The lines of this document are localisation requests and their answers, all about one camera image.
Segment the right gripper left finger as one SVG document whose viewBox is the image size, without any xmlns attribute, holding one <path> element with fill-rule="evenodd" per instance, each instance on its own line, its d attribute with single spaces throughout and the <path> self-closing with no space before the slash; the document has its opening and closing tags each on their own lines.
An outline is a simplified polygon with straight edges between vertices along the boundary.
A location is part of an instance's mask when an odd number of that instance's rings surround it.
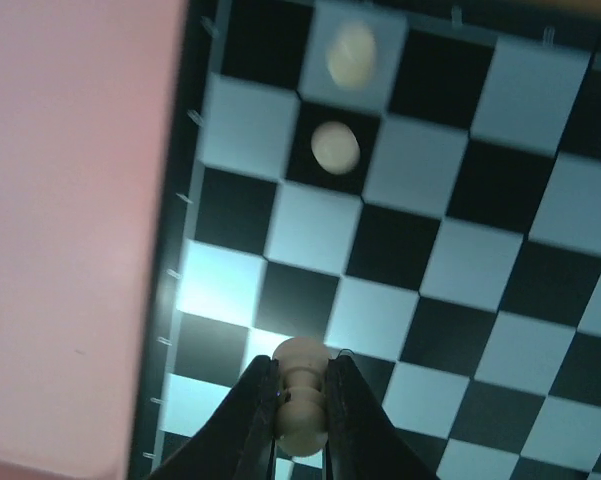
<svg viewBox="0 0 601 480">
<path fill-rule="evenodd" d="M 255 357 L 210 419 L 152 480 L 266 480 L 275 476 L 279 362 Z"/>
</svg>

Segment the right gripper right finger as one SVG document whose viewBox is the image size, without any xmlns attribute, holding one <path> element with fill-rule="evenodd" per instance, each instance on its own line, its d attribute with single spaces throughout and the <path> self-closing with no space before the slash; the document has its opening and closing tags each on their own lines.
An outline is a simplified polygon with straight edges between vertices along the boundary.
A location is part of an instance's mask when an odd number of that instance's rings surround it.
<svg viewBox="0 0 601 480">
<path fill-rule="evenodd" d="M 334 480 L 421 480 L 437 475 L 400 438 L 352 357 L 328 362 L 328 441 L 323 477 Z"/>
</svg>

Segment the white pawn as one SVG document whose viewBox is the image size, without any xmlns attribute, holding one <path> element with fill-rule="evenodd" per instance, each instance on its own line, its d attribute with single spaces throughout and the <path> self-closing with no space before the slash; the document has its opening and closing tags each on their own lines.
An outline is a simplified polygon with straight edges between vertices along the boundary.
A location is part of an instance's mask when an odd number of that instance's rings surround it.
<svg viewBox="0 0 601 480">
<path fill-rule="evenodd" d="M 351 172 L 360 158 L 360 146 L 353 131 L 335 121 L 325 122 L 315 129 L 311 151 L 317 163 L 334 175 Z"/>
<path fill-rule="evenodd" d="M 375 71 L 377 42 L 371 27 L 363 22 L 344 23 L 326 52 L 327 70 L 341 89 L 361 90 Z"/>
<path fill-rule="evenodd" d="M 278 362 L 278 406 L 274 434 L 289 456 L 310 457 L 328 440 L 325 378 L 331 359 L 326 346 L 309 337 L 282 342 L 272 359 Z"/>
</svg>

